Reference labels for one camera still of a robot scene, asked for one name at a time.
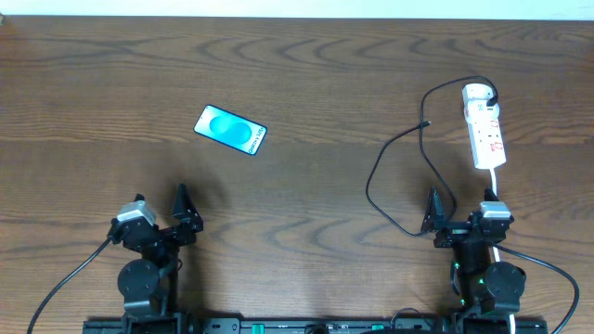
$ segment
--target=power outlet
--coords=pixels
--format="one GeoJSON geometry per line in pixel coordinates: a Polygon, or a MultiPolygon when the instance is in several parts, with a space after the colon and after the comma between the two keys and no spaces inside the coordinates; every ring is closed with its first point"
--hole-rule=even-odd
{"type": "Polygon", "coordinates": [[[506,162],[499,127],[499,105],[487,106],[493,97],[491,87],[471,83],[462,90],[464,118],[471,136],[472,157],[477,169],[493,169],[506,162]]]}

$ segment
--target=cable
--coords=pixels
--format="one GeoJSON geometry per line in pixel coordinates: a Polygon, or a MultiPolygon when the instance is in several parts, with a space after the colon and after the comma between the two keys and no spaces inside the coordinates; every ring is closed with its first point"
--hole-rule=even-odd
{"type": "MultiPolygon", "coordinates": [[[[497,195],[497,177],[495,175],[495,168],[489,168],[489,172],[491,173],[491,190],[495,196],[497,195]]],[[[501,258],[499,257],[499,250],[497,247],[493,247],[493,257],[495,258],[495,262],[500,262],[501,258]]],[[[516,317],[514,315],[510,315],[510,334],[516,334],[516,317]]]]}
{"type": "Polygon", "coordinates": [[[368,182],[365,185],[365,195],[368,197],[369,204],[371,204],[371,206],[373,208],[375,208],[375,210],[377,210],[379,213],[381,213],[381,215],[383,215],[387,220],[389,220],[390,223],[394,224],[394,226],[398,227],[404,234],[406,234],[409,237],[421,237],[421,236],[426,235],[428,233],[428,231],[419,232],[419,233],[410,233],[410,232],[406,231],[404,227],[402,227],[399,223],[397,223],[394,219],[392,219],[392,217],[390,217],[386,212],[384,212],[377,205],[375,205],[375,203],[373,202],[373,200],[371,200],[371,197],[369,196],[369,185],[371,184],[371,178],[373,177],[375,170],[378,168],[378,165],[380,164],[381,156],[383,155],[383,152],[388,148],[388,146],[390,144],[392,144],[396,139],[400,138],[401,136],[408,135],[415,130],[422,129],[425,126],[429,126],[430,124],[431,124],[431,122],[421,122],[419,125],[415,126],[414,128],[410,128],[410,129],[404,131],[402,134],[395,136],[394,138],[388,140],[385,144],[383,144],[383,147],[380,150],[380,154],[378,155],[378,159],[375,161],[375,164],[373,165],[373,168],[371,169],[371,173],[369,174],[368,182]]]}
{"type": "MultiPolygon", "coordinates": [[[[424,111],[424,107],[425,107],[425,99],[427,98],[427,96],[429,96],[429,94],[431,94],[432,92],[438,90],[439,88],[442,88],[444,86],[447,86],[449,84],[455,84],[455,83],[459,83],[462,81],[467,81],[467,80],[484,80],[486,82],[488,82],[491,87],[493,88],[493,94],[494,96],[491,97],[488,101],[487,101],[487,106],[495,106],[495,104],[497,103],[497,99],[499,96],[499,93],[497,92],[497,89],[495,88],[495,85],[493,83],[491,83],[491,81],[487,78],[485,78],[482,75],[473,75],[473,76],[468,76],[468,77],[464,77],[464,78],[458,78],[458,79],[454,79],[452,81],[449,81],[447,83],[442,83],[432,89],[429,90],[429,92],[425,93],[425,95],[423,96],[423,99],[420,101],[420,123],[425,122],[425,111],[424,111]]],[[[433,166],[433,164],[431,163],[431,161],[429,161],[429,158],[427,158],[427,155],[425,154],[425,149],[423,148],[423,127],[420,127],[419,129],[419,147],[420,147],[420,154],[422,154],[423,158],[425,159],[425,161],[427,161],[427,164],[429,164],[429,167],[431,167],[431,169],[433,170],[433,172],[435,173],[435,175],[437,176],[437,178],[439,179],[439,181],[441,182],[441,184],[444,186],[445,190],[447,191],[447,194],[449,195],[449,197],[452,199],[452,212],[448,215],[447,217],[447,221],[450,221],[452,219],[452,217],[454,217],[454,214],[456,214],[456,209],[458,208],[458,202],[456,201],[456,196],[454,196],[454,193],[452,192],[452,190],[449,188],[449,186],[447,185],[446,181],[444,180],[444,178],[442,177],[442,175],[440,175],[437,172],[437,169],[435,169],[435,166],[433,166]]]]}
{"type": "Polygon", "coordinates": [[[396,324],[394,323],[394,321],[396,321],[396,319],[398,317],[400,317],[400,314],[402,314],[405,311],[414,311],[417,314],[420,315],[420,317],[423,319],[423,321],[425,322],[425,324],[427,324],[427,326],[429,326],[429,329],[433,329],[433,325],[427,321],[427,319],[425,318],[425,315],[423,315],[421,312],[419,312],[416,308],[413,307],[405,307],[403,309],[401,309],[400,311],[396,312],[396,314],[392,317],[392,320],[390,320],[390,327],[391,328],[395,328],[396,324]]]}
{"type": "Polygon", "coordinates": [[[44,301],[41,302],[41,304],[37,308],[37,311],[35,311],[35,314],[33,315],[33,318],[31,319],[31,323],[29,323],[29,329],[27,329],[27,334],[32,334],[33,333],[33,327],[35,327],[35,322],[37,322],[37,318],[39,317],[39,315],[41,314],[41,312],[44,311],[44,307],[47,305],[47,303],[49,302],[49,300],[52,299],[52,297],[54,297],[54,295],[56,294],[56,292],[58,292],[58,290],[60,288],[62,288],[64,286],[64,284],[68,283],[69,280],[71,280],[76,274],[78,274],[89,263],[91,263],[91,261],[95,260],[95,258],[110,244],[110,242],[111,242],[111,238],[108,238],[107,240],[105,240],[101,244],[101,246],[99,246],[99,248],[97,250],[95,250],[95,252],[93,254],[91,254],[91,256],[89,256],[88,259],[86,259],[86,261],[84,261],[83,263],[81,263],[81,265],[79,265],[78,268],[74,269],[71,273],[69,273],[66,277],[64,277],[64,279],[62,279],[62,281],[59,282],[56,285],[56,287],[54,289],[52,289],[47,294],[47,297],[45,297],[44,301]]]}
{"type": "Polygon", "coordinates": [[[456,268],[456,261],[452,260],[452,265],[449,267],[449,284],[452,285],[452,290],[456,293],[457,296],[460,295],[460,290],[458,289],[458,285],[456,284],[456,273],[458,269],[456,268]]]}
{"type": "Polygon", "coordinates": [[[574,301],[572,302],[572,306],[569,308],[569,311],[567,311],[567,314],[565,315],[565,317],[563,318],[561,323],[555,328],[555,330],[553,330],[551,332],[551,334],[559,333],[565,327],[565,325],[567,325],[567,323],[569,322],[569,319],[572,317],[572,315],[574,315],[575,308],[577,307],[577,303],[579,302],[579,287],[577,286],[577,282],[575,282],[575,279],[571,275],[569,275],[565,271],[563,271],[561,268],[559,268],[553,264],[546,263],[542,260],[534,258],[530,255],[526,255],[519,251],[510,250],[503,246],[499,246],[489,239],[486,239],[485,241],[488,244],[490,244],[491,246],[497,247],[500,251],[505,251],[506,253],[509,253],[511,255],[517,256],[519,258],[522,258],[522,259],[525,259],[528,261],[532,261],[533,263],[540,264],[540,265],[544,266],[545,268],[548,268],[554,272],[557,272],[557,273],[561,274],[563,277],[567,278],[567,280],[572,284],[572,286],[574,287],[574,301]]]}
{"type": "Polygon", "coordinates": [[[490,168],[489,172],[491,173],[491,189],[495,196],[497,196],[497,177],[495,176],[495,168],[490,168]]]}

